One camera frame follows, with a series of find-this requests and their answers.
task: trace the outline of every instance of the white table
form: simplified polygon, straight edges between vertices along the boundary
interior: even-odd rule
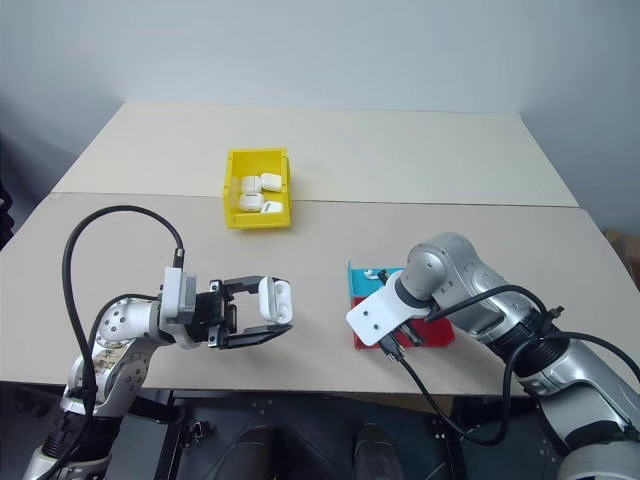
[[[220,196],[231,148],[286,147],[296,200],[577,203],[520,117],[125,104],[55,192]]]

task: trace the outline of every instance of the white wall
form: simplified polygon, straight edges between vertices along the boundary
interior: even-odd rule
[[[519,111],[599,225],[640,233],[635,0],[0,2],[31,202],[124,100]]]

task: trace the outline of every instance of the red and blue box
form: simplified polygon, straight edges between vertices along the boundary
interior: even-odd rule
[[[365,271],[370,272],[373,275],[377,275],[381,270],[386,270],[389,275],[398,270],[402,270],[399,267],[386,267],[386,268],[351,268],[351,262],[347,267],[348,281],[349,281],[349,296],[351,298],[351,308],[358,305],[369,295],[382,287],[382,282],[379,279],[370,279],[365,276]],[[409,321],[413,329],[418,333],[425,341],[417,348],[424,347],[446,347],[455,339],[453,327],[447,318],[441,318],[435,322],[425,322],[424,318],[414,318]],[[394,337],[400,345],[405,348],[415,347],[411,340],[402,332],[395,332]],[[357,350],[363,348],[378,348],[377,345],[371,347],[366,346],[353,334],[353,346]]]

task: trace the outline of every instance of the cardboard box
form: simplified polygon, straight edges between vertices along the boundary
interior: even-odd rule
[[[618,230],[607,230],[605,236],[640,290],[640,236]]]

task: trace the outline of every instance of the white object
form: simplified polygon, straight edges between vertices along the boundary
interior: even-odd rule
[[[238,201],[238,206],[245,212],[259,212],[263,205],[264,195],[261,193],[243,193]]]
[[[284,206],[281,202],[276,202],[274,200],[267,200],[264,202],[262,206],[262,210],[260,213],[280,213],[283,210]]]
[[[378,278],[378,275],[376,275],[375,273],[373,273],[373,270],[371,270],[371,269],[367,269],[367,270],[365,270],[365,271],[364,271],[364,277],[365,277],[367,280],[380,280],[380,279]]]
[[[229,147],[274,139],[296,200],[578,205],[514,113],[167,103],[123,105],[53,191],[220,197]]]
[[[263,173],[260,175],[262,181],[262,188],[269,190],[270,192],[282,191],[282,177],[275,173]]]
[[[257,175],[242,177],[240,180],[240,191],[242,193],[260,193],[262,191],[262,180]]]
[[[374,345],[406,320],[426,317],[431,311],[429,308],[410,307],[400,300],[395,284],[401,273],[402,270],[393,272],[384,287],[347,313],[347,322],[367,346]]]
[[[282,325],[293,319],[291,287],[288,282],[274,282],[273,278],[264,277],[258,284],[258,297],[260,315],[265,320]]]

